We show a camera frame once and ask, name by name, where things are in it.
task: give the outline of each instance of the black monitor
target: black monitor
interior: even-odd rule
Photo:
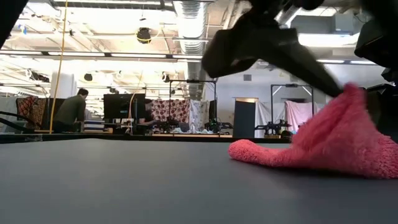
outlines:
[[[105,94],[104,118],[128,118],[132,94]],[[143,117],[145,113],[145,94],[135,94],[131,103],[131,118]]]

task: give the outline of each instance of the pink fuzzy cloth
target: pink fuzzy cloth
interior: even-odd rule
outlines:
[[[398,178],[398,145],[377,131],[366,111],[364,91],[352,84],[300,128],[288,149],[240,140],[230,145],[228,153],[233,159],[269,167]]]

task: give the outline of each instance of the white wall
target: white wall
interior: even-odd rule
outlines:
[[[326,69],[336,78],[340,84],[353,82],[359,86],[369,87],[385,83],[381,77],[384,68],[369,65],[326,65]],[[251,74],[252,81],[244,82],[243,75]],[[272,72],[268,70],[249,69],[242,73],[221,77],[217,82],[218,95],[218,117],[222,122],[233,123],[234,98],[248,97],[259,98],[259,101],[271,101],[271,84],[292,83],[290,75],[280,70]],[[274,96],[274,102],[283,102],[283,98],[306,98],[311,100],[311,96],[302,88],[282,88]],[[213,100],[213,92],[206,87],[206,100]],[[324,105],[330,100],[323,93],[315,91],[315,102]]]

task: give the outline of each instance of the gray tabletop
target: gray tabletop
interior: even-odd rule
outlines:
[[[227,148],[99,139],[1,145],[0,223],[396,223],[396,180],[267,169],[231,160]]]

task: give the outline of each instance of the metal frame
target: metal frame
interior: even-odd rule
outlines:
[[[214,100],[215,100],[215,107],[214,107],[214,115],[217,119],[217,81],[216,80],[170,80],[169,82],[169,116],[172,113],[172,83],[173,82],[186,82],[186,83],[212,83],[214,85]]]
[[[274,87],[278,86],[278,89],[276,91],[273,91]],[[315,107],[314,107],[314,99],[313,99],[313,87],[310,85],[298,85],[298,84],[285,84],[285,85],[278,85],[278,84],[272,84],[271,85],[271,122],[272,124],[274,123],[274,95],[282,88],[298,88],[302,87],[310,96],[311,96],[311,102],[312,102],[312,116],[315,114]],[[311,88],[311,92],[309,92],[305,87]]]

